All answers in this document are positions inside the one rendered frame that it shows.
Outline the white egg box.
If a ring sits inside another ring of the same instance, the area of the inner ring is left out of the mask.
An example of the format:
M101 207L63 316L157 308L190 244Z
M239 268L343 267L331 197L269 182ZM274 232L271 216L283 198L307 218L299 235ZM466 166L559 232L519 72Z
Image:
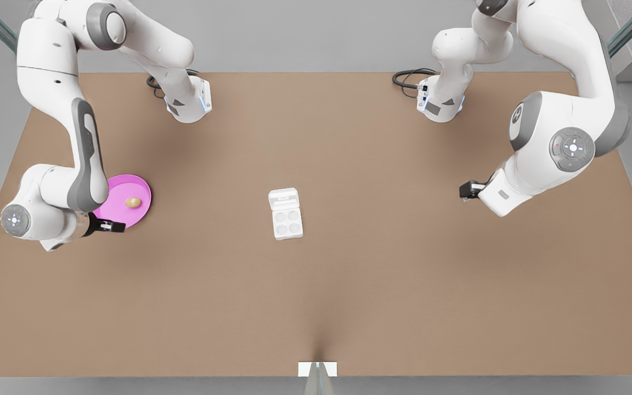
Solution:
M273 210L272 220L276 240L303 237L303 223L299 207Z

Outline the white egg box lid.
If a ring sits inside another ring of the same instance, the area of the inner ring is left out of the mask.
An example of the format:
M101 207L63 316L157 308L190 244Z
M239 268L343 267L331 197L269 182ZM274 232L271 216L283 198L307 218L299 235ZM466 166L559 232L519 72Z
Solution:
M273 210L273 212L293 210L300 207L300 200L296 188L271 190L270 193L268 193L268 201L270 202L270 209Z

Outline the pink round plate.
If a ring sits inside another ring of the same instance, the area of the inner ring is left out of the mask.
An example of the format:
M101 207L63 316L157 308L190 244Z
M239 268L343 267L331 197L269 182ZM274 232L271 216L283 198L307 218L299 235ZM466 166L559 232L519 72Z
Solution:
M108 186L108 199L93 211L97 218L125 223L130 228L145 217L151 205L151 189L143 178L121 174L110 178ZM126 207L125 201L131 197L140 198L143 204L136 209Z

